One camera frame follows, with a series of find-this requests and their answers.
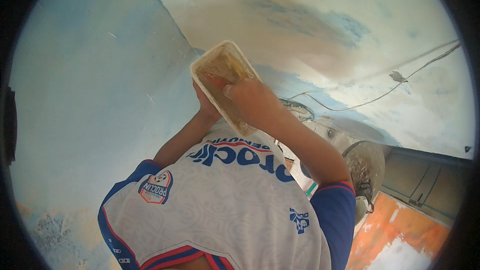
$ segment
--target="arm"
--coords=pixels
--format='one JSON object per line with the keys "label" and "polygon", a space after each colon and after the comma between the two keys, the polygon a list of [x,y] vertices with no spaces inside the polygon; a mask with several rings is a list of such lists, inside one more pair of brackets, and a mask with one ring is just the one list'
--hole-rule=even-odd
{"label": "arm", "polygon": [[200,101],[200,110],[155,155],[153,160],[162,168],[176,163],[187,150],[200,143],[222,117],[195,81],[193,87]]}
{"label": "arm", "polygon": [[261,81],[239,80],[225,86],[224,94],[245,122],[290,148],[315,183],[352,183],[347,164],[337,149],[302,124]]}

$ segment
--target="orange paint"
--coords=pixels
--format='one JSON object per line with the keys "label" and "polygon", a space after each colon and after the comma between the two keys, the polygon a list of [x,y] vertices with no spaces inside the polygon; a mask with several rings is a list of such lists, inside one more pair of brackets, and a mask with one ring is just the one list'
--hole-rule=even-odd
{"label": "orange paint", "polygon": [[219,88],[220,90],[223,90],[223,88],[227,85],[231,85],[232,83],[220,76],[220,75],[216,75],[216,74],[212,74],[212,73],[208,73],[208,72],[205,72],[205,71],[200,71],[200,73],[208,80],[210,81],[211,83],[213,83],[215,85],[215,87]]}
{"label": "orange paint", "polygon": [[363,227],[353,239],[345,269],[363,270],[397,237],[418,253],[424,252],[433,259],[449,232],[448,228],[410,207],[399,207],[397,201],[380,193],[375,201],[375,212],[368,215]]}

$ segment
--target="hand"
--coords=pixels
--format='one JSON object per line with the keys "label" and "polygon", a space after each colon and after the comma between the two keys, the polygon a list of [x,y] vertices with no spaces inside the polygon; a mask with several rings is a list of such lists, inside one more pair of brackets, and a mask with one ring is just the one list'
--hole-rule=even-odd
{"label": "hand", "polygon": [[280,119],[292,116],[272,90],[258,79],[240,79],[235,85],[226,85],[223,94],[233,102],[243,121],[268,134]]}
{"label": "hand", "polygon": [[200,111],[199,114],[211,119],[214,122],[217,122],[222,115],[220,115],[219,111],[215,105],[213,105],[208,97],[203,93],[202,89],[198,86],[198,84],[193,81],[193,88],[195,89],[195,93],[197,93],[198,101],[200,101]]}

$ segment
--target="white jersey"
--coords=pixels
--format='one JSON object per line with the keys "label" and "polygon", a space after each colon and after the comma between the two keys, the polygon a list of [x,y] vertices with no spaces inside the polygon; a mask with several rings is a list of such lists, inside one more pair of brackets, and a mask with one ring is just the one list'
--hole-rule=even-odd
{"label": "white jersey", "polygon": [[144,160],[99,212],[124,269],[161,269],[202,255],[213,269],[330,270],[314,207],[263,132],[217,124],[175,164]]}

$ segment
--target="blue sleeve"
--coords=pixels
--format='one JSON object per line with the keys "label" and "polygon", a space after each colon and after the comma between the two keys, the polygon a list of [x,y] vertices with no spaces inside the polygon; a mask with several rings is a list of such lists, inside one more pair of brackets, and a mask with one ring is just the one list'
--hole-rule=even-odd
{"label": "blue sleeve", "polygon": [[123,270],[138,270],[140,269],[140,265],[138,264],[135,253],[130,249],[128,244],[125,243],[111,228],[109,220],[107,219],[104,204],[110,197],[129,183],[138,182],[147,174],[156,175],[160,170],[162,170],[162,168],[152,159],[143,160],[127,179],[113,185],[113,188],[103,200],[102,206],[98,212],[97,220],[102,237]]}
{"label": "blue sleeve", "polygon": [[102,201],[102,206],[107,200],[109,200],[110,197],[113,196],[113,194],[120,191],[124,186],[132,182],[140,181],[140,179],[144,177],[146,174],[156,175],[158,172],[160,172],[160,170],[162,170],[162,168],[156,162],[154,162],[153,159],[142,160],[141,163],[135,169],[135,171],[133,171],[133,173],[130,174],[130,176],[127,177],[126,180],[113,185],[113,188],[110,190],[110,192],[105,196],[105,199]]}
{"label": "blue sleeve", "polygon": [[327,239],[332,270],[344,270],[349,260],[355,227],[355,191],[346,182],[318,187],[310,203]]}

